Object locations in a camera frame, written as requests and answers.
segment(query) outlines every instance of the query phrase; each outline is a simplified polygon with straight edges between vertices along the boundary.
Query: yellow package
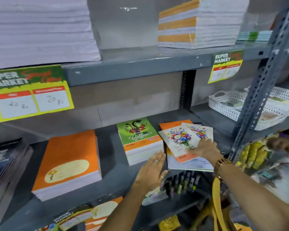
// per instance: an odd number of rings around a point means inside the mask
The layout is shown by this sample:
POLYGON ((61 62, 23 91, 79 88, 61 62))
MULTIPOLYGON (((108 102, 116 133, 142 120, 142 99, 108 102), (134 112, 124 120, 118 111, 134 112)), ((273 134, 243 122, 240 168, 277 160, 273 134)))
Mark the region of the yellow package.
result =
POLYGON ((169 217, 166 220, 163 220, 161 223, 158 224, 160 231, 173 231, 180 226, 181 225, 180 225, 177 215, 174 215, 173 217, 169 217))

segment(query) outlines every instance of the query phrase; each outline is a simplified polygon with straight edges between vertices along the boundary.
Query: gold watch band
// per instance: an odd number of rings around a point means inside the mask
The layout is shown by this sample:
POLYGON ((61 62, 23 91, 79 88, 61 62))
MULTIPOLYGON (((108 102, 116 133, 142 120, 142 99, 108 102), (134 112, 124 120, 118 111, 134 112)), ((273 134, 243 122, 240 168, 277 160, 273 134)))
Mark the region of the gold watch band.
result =
POLYGON ((221 179, 221 177, 219 176, 218 172, 219 172, 219 168, 222 164, 232 164, 232 162, 228 159, 219 159, 216 164, 215 164, 215 167, 214 167, 214 176, 221 179))

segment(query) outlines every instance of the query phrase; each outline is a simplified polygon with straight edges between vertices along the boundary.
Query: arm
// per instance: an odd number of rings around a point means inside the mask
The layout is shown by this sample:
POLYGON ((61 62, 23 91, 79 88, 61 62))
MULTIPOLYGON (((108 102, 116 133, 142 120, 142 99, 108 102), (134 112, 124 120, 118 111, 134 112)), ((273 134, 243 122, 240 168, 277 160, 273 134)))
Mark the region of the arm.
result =
MULTIPOLYGON (((216 143, 202 139, 191 151, 206 158, 213 166, 223 158, 216 143)), ((289 230, 289 205, 255 182, 233 164, 220 166, 218 174, 259 231, 289 230)))
POLYGON ((161 170, 166 155, 159 152, 153 155, 139 170, 135 182, 123 201, 110 214, 99 231, 129 231, 131 230, 143 198, 149 191, 160 186, 167 170, 161 170))

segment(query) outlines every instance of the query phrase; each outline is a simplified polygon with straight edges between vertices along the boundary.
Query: stack of dark notebooks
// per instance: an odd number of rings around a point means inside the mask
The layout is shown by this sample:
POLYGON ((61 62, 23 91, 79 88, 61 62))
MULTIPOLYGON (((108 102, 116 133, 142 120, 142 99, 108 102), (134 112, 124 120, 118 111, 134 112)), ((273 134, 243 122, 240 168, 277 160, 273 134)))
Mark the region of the stack of dark notebooks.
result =
POLYGON ((0 143, 0 222, 32 153, 23 139, 0 143))

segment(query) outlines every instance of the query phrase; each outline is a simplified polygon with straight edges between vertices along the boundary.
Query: floral notebook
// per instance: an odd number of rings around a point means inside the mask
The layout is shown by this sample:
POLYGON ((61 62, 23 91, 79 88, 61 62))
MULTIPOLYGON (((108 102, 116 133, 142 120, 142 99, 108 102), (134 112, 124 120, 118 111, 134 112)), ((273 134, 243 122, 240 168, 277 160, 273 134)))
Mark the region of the floral notebook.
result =
POLYGON ((197 124, 189 124, 183 123, 182 125, 187 125, 199 138, 210 139, 213 142, 213 128, 197 125, 197 124))
POLYGON ((178 162, 183 163, 198 157, 188 153, 188 149, 194 149, 198 146, 200 138, 187 125, 176 126, 158 133, 178 162))

